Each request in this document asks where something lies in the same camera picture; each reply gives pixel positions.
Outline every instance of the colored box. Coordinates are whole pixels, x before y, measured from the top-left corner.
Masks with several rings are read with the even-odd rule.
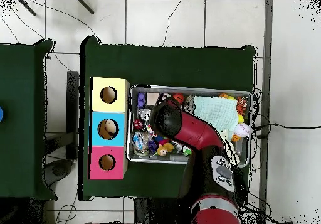
[[[115,166],[109,171],[103,170],[99,159],[104,155],[111,155],[115,159]],[[118,180],[123,179],[127,170],[128,160],[125,157],[125,147],[92,147],[90,155],[90,180]]]
[[[92,110],[94,112],[126,112],[129,94],[129,82],[120,78],[92,77]],[[117,98],[112,103],[105,103],[100,94],[105,87],[116,90]]]
[[[127,115],[124,113],[92,112],[92,146],[124,147],[127,130],[126,118]],[[118,125],[117,135],[110,140],[100,137],[98,133],[98,126],[105,119],[112,119]]]

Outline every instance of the white ball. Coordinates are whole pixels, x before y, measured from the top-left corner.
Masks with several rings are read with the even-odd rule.
[[[240,137],[249,136],[250,135],[250,127],[245,123],[238,124],[235,127],[234,134],[236,134],[237,136],[240,136]]]

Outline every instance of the light green towel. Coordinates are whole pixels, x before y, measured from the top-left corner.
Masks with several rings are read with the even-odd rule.
[[[237,103],[236,100],[226,98],[195,97],[194,115],[215,127],[220,133],[228,130],[228,140],[231,140],[238,125]]]

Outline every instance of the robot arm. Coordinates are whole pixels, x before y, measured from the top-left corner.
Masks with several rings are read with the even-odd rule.
[[[191,224],[241,224],[232,167],[217,130],[182,111],[171,97],[157,102],[150,124],[155,133],[193,151],[179,193]]]

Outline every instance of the green cloth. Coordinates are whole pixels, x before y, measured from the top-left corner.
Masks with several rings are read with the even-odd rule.
[[[255,49],[154,48],[100,45],[87,37],[81,47],[81,79],[85,79],[83,196],[177,197],[185,165],[129,162],[123,180],[88,180],[90,77],[124,78],[131,85],[148,84],[251,91]],[[244,170],[247,182],[247,170]]]
[[[51,40],[0,45],[0,196],[56,199],[42,180],[44,57],[52,46]]]

